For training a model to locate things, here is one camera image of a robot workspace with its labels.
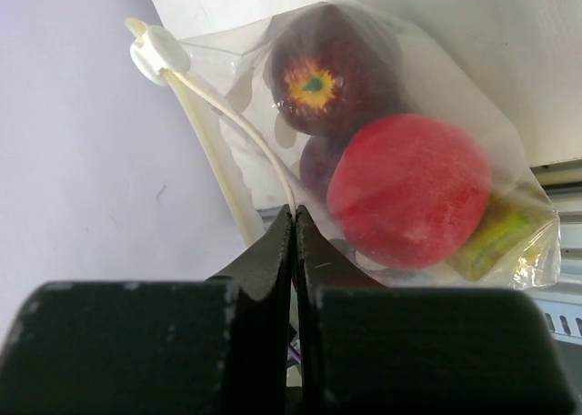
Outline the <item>purple onion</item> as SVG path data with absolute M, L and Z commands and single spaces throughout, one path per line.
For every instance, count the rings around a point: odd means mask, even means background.
M 299 179 L 319 201 L 326 201 L 330 180 L 348 143 L 348 139 L 324 137 L 310 137 L 307 140 L 299 160 Z

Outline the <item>red tomato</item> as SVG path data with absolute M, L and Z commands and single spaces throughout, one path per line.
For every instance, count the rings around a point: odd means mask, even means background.
M 351 139 L 326 203 L 359 253 L 416 270 L 445 260 L 469 239 L 491 186 L 488 156 L 467 132 L 400 114 L 367 124 Z

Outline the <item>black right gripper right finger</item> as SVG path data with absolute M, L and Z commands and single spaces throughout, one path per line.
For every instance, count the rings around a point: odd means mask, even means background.
M 387 288 L 296 212 L 307 414 L 570 414 L 546 321 L 506 288 Z

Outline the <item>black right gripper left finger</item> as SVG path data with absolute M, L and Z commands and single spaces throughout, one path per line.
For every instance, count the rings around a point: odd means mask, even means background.
M 213 277 L 59 281 L 1 350 L 4 414 L 281 414 L 292 216 Z

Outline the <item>clear polka-dot zip bag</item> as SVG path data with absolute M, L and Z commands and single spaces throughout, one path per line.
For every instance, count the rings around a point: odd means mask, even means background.
M 176 39 L 129 18 L 130 55 L 170 87 L 246 243 L 304 206 L 388 286 L 544 288 L 559 216 L 511 121 L 422 29 L 346 1 Z

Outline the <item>yellow green bell pepper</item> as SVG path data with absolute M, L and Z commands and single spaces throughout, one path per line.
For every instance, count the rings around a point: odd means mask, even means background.
M 512 271 L 533 266 L 540 254 L 539 234 L 554 219 L 551 207 L 493 194 L 476 230 L 447 264 L 472 282 L 492 272 L 501 260 Z

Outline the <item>dark red apple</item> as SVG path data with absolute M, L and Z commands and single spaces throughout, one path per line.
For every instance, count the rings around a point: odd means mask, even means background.
M 317 137 L 353 135 L 404 108 L 396 32 L 344 3 L 306 7 L 274 40 L 271 92 L 285 121 Z

